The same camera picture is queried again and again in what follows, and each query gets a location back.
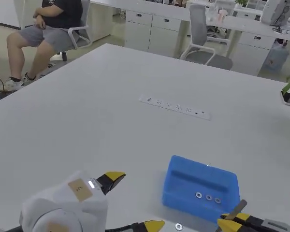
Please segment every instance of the chair armrest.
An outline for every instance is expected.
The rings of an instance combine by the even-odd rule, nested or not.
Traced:
[[[231,43],[231,41],[228,39],[221,39],[221,38],[214,38],[214,37],[207,37],[207,41],[215,41],[215,42],[225,43],[227,45],[227,50],[229,50],[229,46]]]
[[[204,50],[208,50],[208,51],[212,51],[213,52],[213,55],[210,57],[210,59],[205,63],[205,65],[208,65],[208,63],[214,58],[214,56],[216,55],[216,50],[214,48],[211,48],[211,47],[205,47],[205,46],[201,46],[201,45],[196,45],[196,44],[189,44],[189,46],[187,47],[187,49],[184,51],[184,53],[180,56],[180,59],[186,59],[186,57],[191,54],[191,53],[194,53],[194,52],[197,52],[197,51],[192,51],[192,52],[189,52],[189,50],[191,48],[202,48]]]
[[[87,28],[89,28],[88,25],[83,26],[83,27],[69,28],[68,34],[69,34],[70,39],[72,40],[72,43],[73,43],[73,46],[74,46],[75,49],[77,49],[78,46],[77,46],[77,43],[76,43],[75,38],[73,36],[73,31],[76,31],[76,30],[85,30]]]

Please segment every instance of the person's hand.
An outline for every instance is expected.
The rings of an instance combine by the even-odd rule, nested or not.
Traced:
[[[46,25],[45,25],[45,22],[44,22],[42,16],[38,15],[36,20],[37,21],[36,21],[35,25],[40,29],[45,29]]]
[[[34,11],[34,14],[33,14],[33,18],[36,18],[38,16],[38,12],[37,12],[37,9]]]

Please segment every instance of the office chair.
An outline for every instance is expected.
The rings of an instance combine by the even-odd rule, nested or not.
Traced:
[[[189,11],[191,23],[191,41],[187,49],[181,55],[180,59],[220,69],[230,70],[233,65],[230,58],[217,55],[215,49],[204,46],[206,41],[216,41],[226,43],[227,49],[229,49],[230,40],[206,36],[206,18],[204,6],[191,5],[189,7]]]
[[[76,28],[69,28],[68,34],[70,36],[70,39],[73,43],[74,50],[77,50],[79,48],[88,47],[92,44],[92,38],[90,36],[89,26],[88,26],[88,15],[89,15],[89,8],[90,8],[90,0],[82,0],[83,5],[83,14],[81,18],[81,26]],[[78,31],[78,34],[80,35],[79,40],[75,41],[73,37],[73,32]],[[62,51],[59,54],[53,56],[51,58],[51,63],[48,65],[48,69],[44,70],[41,73],[41,76],[45,76],[54,70],[62,67],[66,64],[67,61],[67,51]]]
[[[233,0],[216,0],[215,7],[218,9],[224,9],[228,12],[228,15],[233,15],[235,1]],[[220,34],[221,31],[225,31],[226,35]],[[227,38],[229,34],[227,33],[226,29],[218,29],[218,27],[209,27],[207,29],[208,33],[207,36],[217,37],[217,38]]]

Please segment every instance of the blue plastic tray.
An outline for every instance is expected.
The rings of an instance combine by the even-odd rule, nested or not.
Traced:
[[[200,192],[202,198],[196,197]],[[212,196],[208,201],[206,195]],[[240,202],[234,173],[207,166],[180,156],[172,156],[163,187],[165,206],[217,223]]]

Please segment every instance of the person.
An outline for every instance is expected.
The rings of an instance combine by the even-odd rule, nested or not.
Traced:
[[[37,79],[48,67],[51,57],[74,48],[68,29],[79,27],[83,14],[81,0],[43,0],[35,10],[35,25],[10,34],[7,38],[11,77],[0,85],[0,91],[17,91]],[[77,41],[79,35],[73,32]],[[37,47],[29,72],[22,77],[25,63],[23,47]]]

